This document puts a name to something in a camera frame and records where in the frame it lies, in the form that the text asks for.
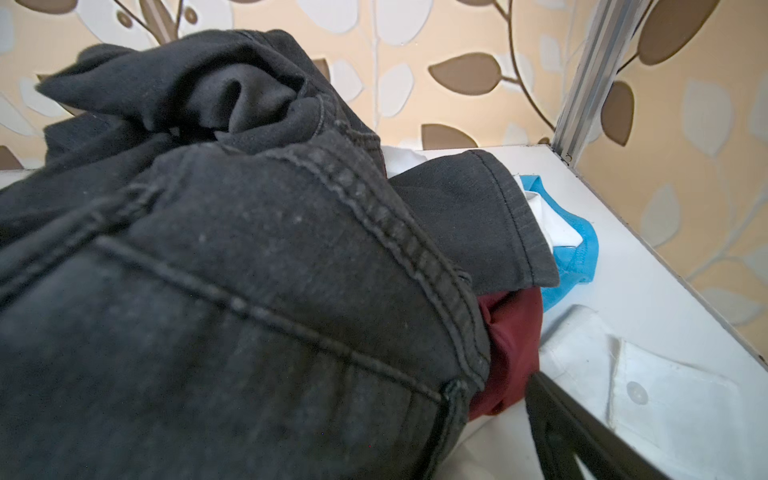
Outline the dark grey jeans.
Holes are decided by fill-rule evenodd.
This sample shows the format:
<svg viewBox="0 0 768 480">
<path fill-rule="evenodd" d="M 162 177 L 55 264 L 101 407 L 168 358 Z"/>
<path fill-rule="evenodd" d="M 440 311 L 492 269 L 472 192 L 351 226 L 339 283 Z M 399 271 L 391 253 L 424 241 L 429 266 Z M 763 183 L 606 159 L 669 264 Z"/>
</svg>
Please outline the dark grey jeans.
<svg viewBox="0 0 768 480">
<path fill-rule="evenodd" d="M 554 287 L 449 240 L 288 33 L 99 44 L 1 192 L 5 479 L 428 479 L 490 372 L 478 298 Z"/>
</svg>

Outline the maroon cloth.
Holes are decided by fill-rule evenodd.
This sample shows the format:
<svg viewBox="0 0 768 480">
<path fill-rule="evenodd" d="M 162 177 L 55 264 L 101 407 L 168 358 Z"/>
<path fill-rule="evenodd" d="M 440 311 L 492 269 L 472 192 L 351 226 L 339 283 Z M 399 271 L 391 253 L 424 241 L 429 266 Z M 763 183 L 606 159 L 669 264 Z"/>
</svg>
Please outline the maroon cloth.
<svg viewBox="0 0 768 480">
<path fill-rule="evenodd" d="M 540 367 L 541 290 L 531 287 L 478 298 L 490 340 L 491 363 L 483 391 L 471 400 L 469 419 L 498 415 L 522 400 Z"/>
</svg>

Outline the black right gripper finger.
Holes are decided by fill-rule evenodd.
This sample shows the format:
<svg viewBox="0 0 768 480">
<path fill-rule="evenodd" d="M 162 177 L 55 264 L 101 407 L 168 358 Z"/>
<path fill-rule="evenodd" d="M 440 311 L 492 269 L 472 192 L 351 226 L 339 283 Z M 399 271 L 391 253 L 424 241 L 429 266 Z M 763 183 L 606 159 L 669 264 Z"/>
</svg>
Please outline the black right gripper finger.
<svg viewBox="0 0 768 480">
<path fill-rule="evenodd" d="M 667 477 L 544 373 L 531 375 L 525 401 L 546 479 L 582 479 L 584 471 L 596 479 Z"/>
</svg>

